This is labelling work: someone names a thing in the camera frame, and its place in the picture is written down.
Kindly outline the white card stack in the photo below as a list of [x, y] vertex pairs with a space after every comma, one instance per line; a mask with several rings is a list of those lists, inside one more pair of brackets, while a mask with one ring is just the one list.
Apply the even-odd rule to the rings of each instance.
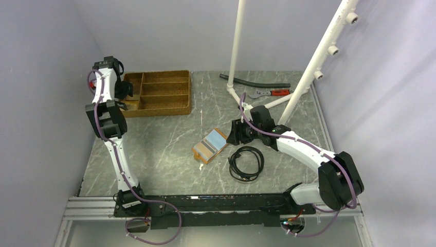
[[125, 99], [123, 99], [123, 101], [129, 104], [138, 104], [139, 99], [140, 99], [139, 95], [134, 95], [133, 97], [127, 96]]

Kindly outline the orange card holder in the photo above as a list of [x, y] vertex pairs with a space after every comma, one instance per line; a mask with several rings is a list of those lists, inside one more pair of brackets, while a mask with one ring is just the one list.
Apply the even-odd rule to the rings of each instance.
[[212, 129], [193, 148], [193, 157], [204, 164], [211, 162], [227, 146], [227, 136], [218, 128]]

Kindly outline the gold card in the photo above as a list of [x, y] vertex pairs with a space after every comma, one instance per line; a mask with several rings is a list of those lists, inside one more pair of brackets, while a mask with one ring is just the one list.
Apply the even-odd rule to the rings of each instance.
[[205, 140], [196, 144], [194, 149], [204, 160], [209, 160], [215, 155], [215, 149]]

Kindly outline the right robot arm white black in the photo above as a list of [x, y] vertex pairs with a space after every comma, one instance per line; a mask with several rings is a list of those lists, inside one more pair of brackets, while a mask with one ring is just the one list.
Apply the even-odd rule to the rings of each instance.
[[324, 204], [332, 211], [355, 208], [364, 185], [353, 158], [345, 151], [335, 153], [300, 137], [291, 128], [277, 125], [264, 106], [250, 110], [251, 120], [244, 117], [231, 122], [226, 142], [237, 146], [259, 139], [265, 146], [287, 154], [313, 172], [318, 180], [293, 185], [283, 200], [284, 209], [297, 213], [305, 204]]

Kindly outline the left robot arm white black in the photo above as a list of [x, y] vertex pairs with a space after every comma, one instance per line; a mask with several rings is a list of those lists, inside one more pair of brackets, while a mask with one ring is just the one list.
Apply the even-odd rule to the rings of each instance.
[[128, 108], [122, 100], [133, 97], [134, 89], [132, 83], [121, 79], [123, 73], [122, 62], [113, 56], [94, 63], [90, 74], [96, 78], [94, 81], [87, 80], [94, 98], [86, 105], [85, 112], [95, 135], [103, 140], [113, 162], [118, 186], [116, 209], [128, 209], [134, 216], [141, 216], [147, 211], [148, 202], [140, 197], [140, 183], [129, 168], [130, 160], [125, 154], [123, 141], [128, 127], [122, 111]]

